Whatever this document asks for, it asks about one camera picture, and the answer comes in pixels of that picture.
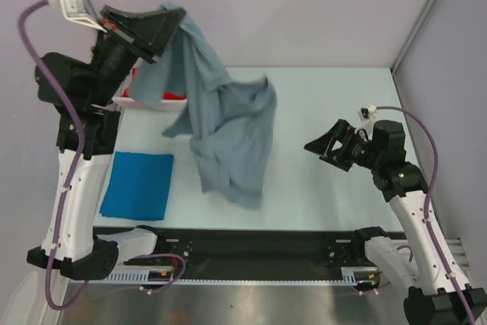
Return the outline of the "grey t shirt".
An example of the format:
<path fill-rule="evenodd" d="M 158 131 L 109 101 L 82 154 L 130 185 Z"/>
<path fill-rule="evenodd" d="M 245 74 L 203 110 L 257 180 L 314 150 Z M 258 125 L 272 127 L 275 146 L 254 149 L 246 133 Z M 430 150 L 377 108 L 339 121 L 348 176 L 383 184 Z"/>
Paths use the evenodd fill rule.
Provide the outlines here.
<path fill-rule="evenodd" d="M 186 106 L 163 136 L 189 135 L 203 192 L 246 209 L 261 206 L 278 104 L 267 76 L 235 80 L 186 15 L 159 60 L 139 66 L 131 92 L 153 104 L 164 92 L 186 95 Z"/>

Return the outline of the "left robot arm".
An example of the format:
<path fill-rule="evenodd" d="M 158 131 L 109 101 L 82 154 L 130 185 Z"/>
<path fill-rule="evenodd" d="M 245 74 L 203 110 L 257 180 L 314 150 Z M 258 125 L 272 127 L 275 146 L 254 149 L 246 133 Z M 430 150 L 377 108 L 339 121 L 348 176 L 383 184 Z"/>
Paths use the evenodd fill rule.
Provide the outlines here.
<path fill-rule="evenodd" d="M 59 181 L 52 221 L 27 262 L 69 279 L 105 279 L 113 268 L 137 256 L 163 262 L 168 246 L 150 228 L 98 237 L 94 216 L 112 158 L 120 112 L 111 110 L 116 92 L 139 60 L 154 63 L 177 32 L 182 8 L 131 13 L 104 6 L 93 19 L 81 6 L 65 6 L 63 17 L 98 32 L 90 62 L 60 53 L 37 57 L 38 97 L 59 112 L 56 145 Z"/>

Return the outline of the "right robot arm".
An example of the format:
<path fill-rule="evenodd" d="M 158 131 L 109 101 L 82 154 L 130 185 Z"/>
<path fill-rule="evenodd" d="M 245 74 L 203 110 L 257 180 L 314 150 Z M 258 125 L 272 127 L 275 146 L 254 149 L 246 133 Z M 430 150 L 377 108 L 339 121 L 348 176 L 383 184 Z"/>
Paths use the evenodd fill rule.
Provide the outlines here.
<path fill-rule="evenodd" d="M 367 122 L 360 129 L 340 119 L 304 149 L 343 171 L 368 169 L 398 218 L 412 259 L 407 260 L 379 227 L 354 233 L 352 259 L 373 263 L 403 298 L 410 324 L 474 324 L 486 308 L 486 293 L 475 288 L 458 266 L 426 203 L 428 184 L 420 169 L 406 161 L 401 123 Z"/>

